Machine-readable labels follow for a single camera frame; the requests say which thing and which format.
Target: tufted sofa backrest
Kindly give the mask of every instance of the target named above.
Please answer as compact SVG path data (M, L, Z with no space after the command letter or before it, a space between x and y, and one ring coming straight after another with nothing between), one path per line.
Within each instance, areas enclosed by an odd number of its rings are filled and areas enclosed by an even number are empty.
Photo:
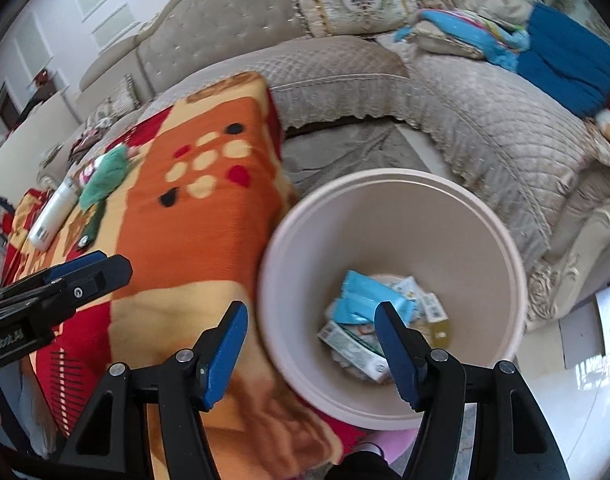
M142 94L157 94L214 63L304 34L292 0L171 0L147 29L90 66L79 99L118 82L125 66L137 86L142 82Z

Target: blue wrapper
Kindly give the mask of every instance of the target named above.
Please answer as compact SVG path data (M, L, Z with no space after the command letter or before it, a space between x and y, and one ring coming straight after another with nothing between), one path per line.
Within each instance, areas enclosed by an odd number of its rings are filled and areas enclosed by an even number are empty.
M376 307L381 301L389 301L406 325L414 320L415 300L408 300L382 283L355 270L348 270L343 280L341 297L336 301L333 319L337 323L349 325L373 323Z

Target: paper packaging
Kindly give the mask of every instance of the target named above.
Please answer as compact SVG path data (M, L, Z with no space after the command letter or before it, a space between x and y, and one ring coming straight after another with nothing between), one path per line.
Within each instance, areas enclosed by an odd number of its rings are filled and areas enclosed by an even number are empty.
M387 360L361 344L336 322L328 321L319 332L319 338L332 347L370 379L382 383L389 379Z
M391 290L396 291L411 301L418 301L419 296L423 293L423 290L418 286L413 276L408 276L395 283L391 286Z
M445 309L433 292L421 294L420 303L432 332L432 346L447 348L451 342L451 324Z

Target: green cloth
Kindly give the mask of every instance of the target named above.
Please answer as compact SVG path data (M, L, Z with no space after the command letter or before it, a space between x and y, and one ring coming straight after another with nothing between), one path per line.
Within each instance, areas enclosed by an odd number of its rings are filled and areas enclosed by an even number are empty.
M87 211L93 204L105 200L125 180L130 171L127 150L125 144L119 144L105 154L99 167L80 194L79 205L83 211Z

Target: gray blanket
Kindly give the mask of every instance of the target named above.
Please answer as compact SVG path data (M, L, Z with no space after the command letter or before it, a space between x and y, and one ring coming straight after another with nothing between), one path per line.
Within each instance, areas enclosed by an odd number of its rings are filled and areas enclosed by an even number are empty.
M360 170L428 171L387 118L334 126L287 139L283 145L283 167L301 196Z

